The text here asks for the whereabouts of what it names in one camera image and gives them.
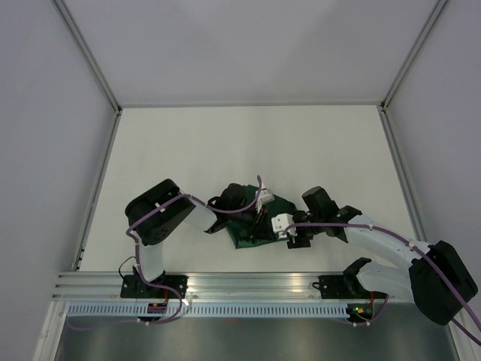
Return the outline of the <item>dark green cloth napkin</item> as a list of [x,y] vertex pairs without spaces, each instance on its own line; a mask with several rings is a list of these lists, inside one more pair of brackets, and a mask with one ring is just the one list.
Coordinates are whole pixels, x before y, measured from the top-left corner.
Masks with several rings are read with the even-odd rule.
[[294,203],[262,187],[254,206],[243,213],[232,214],[225,228],[236,249],[259,247],[280,240],[272,228],[272,218],[296,211]]

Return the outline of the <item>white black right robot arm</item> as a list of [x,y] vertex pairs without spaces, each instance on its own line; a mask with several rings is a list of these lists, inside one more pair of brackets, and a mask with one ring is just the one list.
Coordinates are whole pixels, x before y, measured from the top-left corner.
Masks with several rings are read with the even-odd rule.
[[376,224],[359,209],[342,208],[325,189],[314,187],[302,196],[307,211],[283,214],[277,233],[291,244],[305,243],[324,233],[345,244],[363,248],[387,263],[360,257],[343,270],[341,289],[353,298],[383,294],[413,303],[429,320],[446,325],[466,310],[478,287],[455,248],[405,238]]

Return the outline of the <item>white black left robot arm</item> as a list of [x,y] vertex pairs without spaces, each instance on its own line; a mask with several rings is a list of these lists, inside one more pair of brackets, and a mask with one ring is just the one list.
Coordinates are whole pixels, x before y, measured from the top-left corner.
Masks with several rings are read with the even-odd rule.
[[251,189],[251,194],[249,187],[232,183],[220,196],[203,202],[184,193],[167,178],[130,201],[125,209],[129,224],[126,234],[135,243],[135,265],[133,275],[123,278],[124,287],[136,287],[149,298],[159,296],[163,289],[173,289],[165,280],[163,242],[184,222],[209,235],[237,227],[235,243],[242,232],[249,241],[269,239],[270,235],[263,236],[260,232],[270,231],[270,226],[263,223],[267,205],[274,201],[274,195],[260,177],[257,180],[258,185]]

